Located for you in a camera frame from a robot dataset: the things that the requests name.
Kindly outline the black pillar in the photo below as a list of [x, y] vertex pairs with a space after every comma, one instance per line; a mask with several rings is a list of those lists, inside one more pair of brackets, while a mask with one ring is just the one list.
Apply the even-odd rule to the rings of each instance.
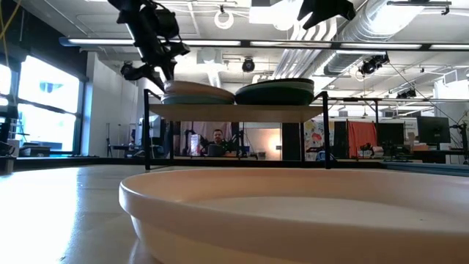
[[300, 125], [298, 123], [281, 124], [281, 145], [283, 161], [300, 160]]

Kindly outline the large window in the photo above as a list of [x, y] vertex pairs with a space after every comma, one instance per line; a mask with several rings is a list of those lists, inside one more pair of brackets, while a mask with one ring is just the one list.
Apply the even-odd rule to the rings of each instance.
[[53, 152], [77, 150], [82, 82], [34, 56], [21, 63], [15, 138]]

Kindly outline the black aluminium table frame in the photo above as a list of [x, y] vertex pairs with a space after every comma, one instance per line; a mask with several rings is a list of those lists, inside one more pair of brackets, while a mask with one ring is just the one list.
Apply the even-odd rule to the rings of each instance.
[[[87, 165], [145, 165], [145, 160], [135, 158], [97, 158], [97, 157], [49, 157], [49, 158], [16, 158], [13, 169], [33, 170], [68, 166]], [[215, 160], [203, 159], [153, 159], [149, 163], [151, 169], [157, 166], [215, 166], [215, 167], [268, 167], [268, 168], [325, 168], [320, 161], [257, 161], [236, 158]], [[431, 175], [449, 175], [469, 177], [468, 165], [404, 163], [387, 161], [334, 161], [329, 164], [331, 169], [390, 169], [403, 172], [417, 172]]]

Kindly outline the colourful poster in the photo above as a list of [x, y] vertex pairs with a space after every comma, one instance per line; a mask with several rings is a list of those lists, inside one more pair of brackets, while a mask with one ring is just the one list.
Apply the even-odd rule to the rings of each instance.
[[307, 161], [316, 161], [319, 151], [324, 145], [324, 122], [317, 120], [308, 120], [303, 125], [305, 139], [305, 159]]

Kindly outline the long ceiling light strip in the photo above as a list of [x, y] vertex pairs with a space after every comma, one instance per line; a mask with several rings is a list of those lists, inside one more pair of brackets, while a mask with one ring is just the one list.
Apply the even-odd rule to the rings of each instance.
[[183, 43], [195, 48], [297, 48], [315, 50], [352, 51], [420, 51], [469, 52], [469, 43], [392, 43], [392, 42], [337, 42], [316, 40], [204, 40], [189, 39]]

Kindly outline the orange cloth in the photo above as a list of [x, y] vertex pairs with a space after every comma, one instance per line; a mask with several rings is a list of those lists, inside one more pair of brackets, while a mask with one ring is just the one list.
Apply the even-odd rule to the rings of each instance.
[[347, 122], [347, 140], [349, 145], [349, 157], [357, 158], [360, 147], [370, 143], [377, 145], [377, 132], [373, 122]]

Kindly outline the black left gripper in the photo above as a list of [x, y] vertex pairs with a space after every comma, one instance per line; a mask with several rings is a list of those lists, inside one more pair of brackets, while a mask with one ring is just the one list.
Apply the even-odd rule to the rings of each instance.
[[173, 80], [177, 64], [174, 58], [191, 51], [180, 37], [175, 13], [161, 4], [143, 4], [129, 14], [128, 29], [146, 64], [134, 67], [132, 62], [125, 62], [120, 73], [127, 81], [147, 78], [164, 92], [161, 77], [164, 81]]

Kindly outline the wooden shelf with black frame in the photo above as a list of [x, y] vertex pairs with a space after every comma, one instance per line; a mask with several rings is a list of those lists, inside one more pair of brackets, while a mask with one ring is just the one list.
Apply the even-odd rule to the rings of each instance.
[[[203, 105], [203, 104], [151, 104], [149, 97], [158, 96], [149, 89], [144, 90], [144, 168], [153, 170], [157, 165], [161, 166], [234, 166], [234, 167], [261, 167], [274, 168], [331, 168], [330, 164], [330, 133], [328, 127], [328, 101], [327, 92], [321, 92], [315, 99], [322, 101], [321, 106], [268, 106], [268, 105]], [[154, 159], [150, 155], [151, 138], [149, 136], [149, 114], [158, 114], [169, 121], [169, 157]], [[304, 147], [304, 122], [313, 117], [322, 115], [325, 123], [325, 154], [323, 162], [307, 161]], [[228, 159], [175, 159], [174, 158], [174, 122], [278, 122], [297, 123], [300, 126], [300, 159], [298, 161], [235, 161]]]

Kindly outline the seated person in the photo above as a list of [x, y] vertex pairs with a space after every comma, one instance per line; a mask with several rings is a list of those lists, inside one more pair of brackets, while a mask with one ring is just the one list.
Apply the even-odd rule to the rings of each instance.
[[213, 131], [213, 140], [207, 141], [204, 148], [209, 157], [221, 157], [229, 151], [228, 142], [224, 138], [223, 131], [215, 129]]

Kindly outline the terracotta plate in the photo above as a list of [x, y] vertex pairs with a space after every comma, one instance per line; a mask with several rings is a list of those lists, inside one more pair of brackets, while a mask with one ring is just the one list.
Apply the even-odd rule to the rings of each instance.
[[235, 100], [235, 96], [225, 89], [189, 81], [166, 81], [164, 92], [166, 95], [209, 95], [230, 101]]

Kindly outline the large black computer monitor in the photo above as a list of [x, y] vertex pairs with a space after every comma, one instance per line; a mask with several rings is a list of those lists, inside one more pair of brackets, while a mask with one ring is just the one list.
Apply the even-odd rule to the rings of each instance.
[[419, 141], [427, 144], [450, 143], [447, 117], [417, 117]]

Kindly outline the silver ventilation duct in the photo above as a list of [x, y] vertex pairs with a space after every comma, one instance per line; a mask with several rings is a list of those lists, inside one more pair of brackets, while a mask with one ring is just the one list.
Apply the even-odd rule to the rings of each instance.
[[[405, 28], [424, 9], [422, 6], [389, 5], [396, 0], [368, 0], [364, 8], [334, 37], [339, 42], [385, 42]], [[363, 54], [323, 51], [318, 73], [337, 76], [349, 70]]]

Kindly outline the peach plate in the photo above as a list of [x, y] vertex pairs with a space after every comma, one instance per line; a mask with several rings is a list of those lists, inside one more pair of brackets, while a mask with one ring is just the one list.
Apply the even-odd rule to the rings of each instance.
[[189, 169], [127, 177], [119, 203], [163, 264], [469, 264], [469, 177]]

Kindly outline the small black computer monitor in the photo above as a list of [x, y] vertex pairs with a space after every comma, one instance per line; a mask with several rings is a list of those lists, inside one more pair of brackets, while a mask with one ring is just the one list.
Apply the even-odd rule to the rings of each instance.
[[403, 123], [378, 123], [377, 143], [384, 144], [404, 144], [405, 127]]

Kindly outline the black plate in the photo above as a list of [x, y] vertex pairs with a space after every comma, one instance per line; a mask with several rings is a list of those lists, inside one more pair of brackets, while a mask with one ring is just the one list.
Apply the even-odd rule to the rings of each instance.
[[300, 82], [300, 83], [306, 83], [306, 84], [310, 84], [314, 86], [314, 81], [312, 81], [309, 78], [280, 78], [280, 79], [273, 79], [273, 80], [258, 81], [255, 84], [268, 84], [268, 83], [280, 83], [280, 82]]

